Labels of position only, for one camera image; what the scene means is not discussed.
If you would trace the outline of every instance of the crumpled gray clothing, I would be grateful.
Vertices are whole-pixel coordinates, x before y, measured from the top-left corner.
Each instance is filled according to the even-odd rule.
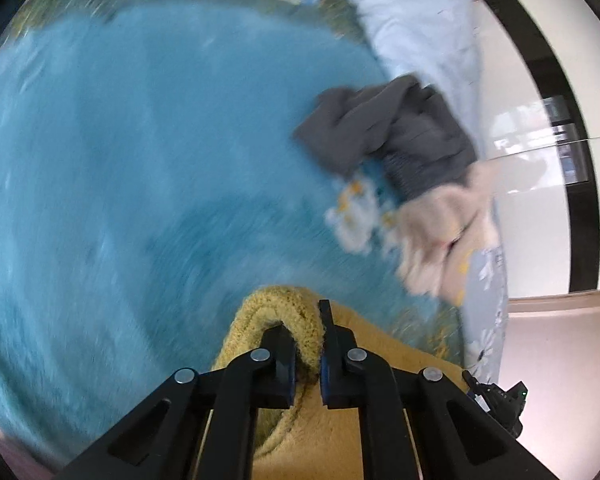
[[[442,95],[422,88],[413,75],[360,91],[321,93],[294,137],[322,167],[347,178],[365,156],[379,158],[405,201],[440,184],[464,184],[467,167],[477,159]]]

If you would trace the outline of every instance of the beige garment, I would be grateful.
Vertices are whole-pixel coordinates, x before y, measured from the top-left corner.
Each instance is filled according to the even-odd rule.
[[[253,480],[362,480],[358,410],[328,410],[322,405],[318,369],[324,330],[318,296],[292,286],[268,286],[242,304],[214,367],[255,348],[264,331],[282,322],[292,333],[305,373],[290,410],[260,410],[256,428]],[[403,345],[351,309],[331,302],[333,320],[353,330],[358,346],[382,356],[401,370],[427,366],[442,370],[466,391],[462,370],[446,361]]]
[[[495,174],[495,162],[474,162],[466,186],[444,184],[400,206],[397,272],[412,294],[462,303],[471,254],[500,243],[491,219]]]

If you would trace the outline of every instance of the yellow cloth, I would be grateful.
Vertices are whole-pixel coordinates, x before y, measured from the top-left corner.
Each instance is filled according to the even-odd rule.
[[[292,333],[304,363],[290,410],[260,410],[253,480],[354,480],[363,478],[358,410],[327,410],[322,405],[318,370],[324,330],[317,295],[305,288],[269,286],[251,294],[238,311],[214,368],[222,368],[253,348],[264,331],[282,322]],[[358,346],[401,370],[440,368],[464,391],[456,365],[403,345],[351,309],[331,302],[333,320],[353,330]]]

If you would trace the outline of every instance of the black stripe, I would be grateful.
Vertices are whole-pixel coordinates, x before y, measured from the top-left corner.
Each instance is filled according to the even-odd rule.
[[[600,275],[600,206],[580,108],[554,51],[522,4],[518,0],[485,1],[525,61],[557,136],[569,205],[569,292],[596,289]]]

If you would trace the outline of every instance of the floral sheet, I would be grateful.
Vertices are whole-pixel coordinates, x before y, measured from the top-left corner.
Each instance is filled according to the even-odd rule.
[[[471,0],[349,1],[366,34],[347,0],[29,0],[14,18],[0,41],[0,428],[45,463],[173,370],[207,370],[242,299],[271,283],[495,379],[500,251],[472,256],[460,308],[410,294],[378,168],[343,182],[291,139],[324,89],[417,72],[479,142]]]

